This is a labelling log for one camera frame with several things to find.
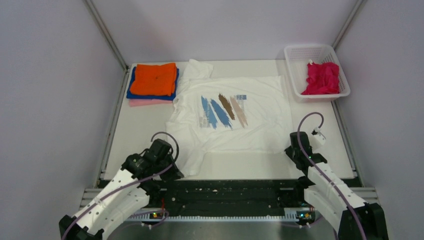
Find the white printed t shirt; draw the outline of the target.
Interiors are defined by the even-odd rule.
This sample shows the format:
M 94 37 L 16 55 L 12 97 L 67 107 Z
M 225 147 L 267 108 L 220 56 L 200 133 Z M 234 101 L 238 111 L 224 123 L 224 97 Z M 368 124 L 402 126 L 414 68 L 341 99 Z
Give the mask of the white printed t shirt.
M 209 63 L 188 62 L 165 124 L 185 177 L 200 173 L 206 154 L 280 154 L 292 131 L 284 75 L 214 78 L 213 72 Z

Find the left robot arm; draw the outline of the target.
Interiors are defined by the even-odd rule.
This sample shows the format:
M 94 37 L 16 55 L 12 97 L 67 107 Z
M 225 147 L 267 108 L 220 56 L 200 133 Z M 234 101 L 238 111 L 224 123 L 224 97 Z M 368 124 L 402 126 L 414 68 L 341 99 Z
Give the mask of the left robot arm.
M 181 179 L 176 165 L 180 147 L 159 138 L 129 155 L 115 176 L 86 206 L 59 221 L 63 240 L 106 240 L 140 209 L 160 202 L 160 182 Z

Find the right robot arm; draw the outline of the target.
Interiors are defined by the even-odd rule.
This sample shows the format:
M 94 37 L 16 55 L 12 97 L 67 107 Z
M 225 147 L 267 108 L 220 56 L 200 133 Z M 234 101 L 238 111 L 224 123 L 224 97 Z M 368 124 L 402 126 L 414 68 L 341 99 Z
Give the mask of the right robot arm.
M 289 135 L 285 154 L 304 175 L 294 185 L 293 200 L 314 207 L 333 227 L 339 240 L 389 239 L 383 208 L 355 193 L 331 169 L 320 153 L 314 153 L 304 131 Z

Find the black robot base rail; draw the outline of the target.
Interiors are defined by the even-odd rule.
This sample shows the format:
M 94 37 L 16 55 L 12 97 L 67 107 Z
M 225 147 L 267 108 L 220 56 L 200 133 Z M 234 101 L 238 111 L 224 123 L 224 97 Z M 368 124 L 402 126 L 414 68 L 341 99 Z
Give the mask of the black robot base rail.
M 300 199 L 297 180 L 159 181 L 159 192 L 146 206 L 165 209 L 172 217 L 284 216 L 289 209 L 312 210 Z

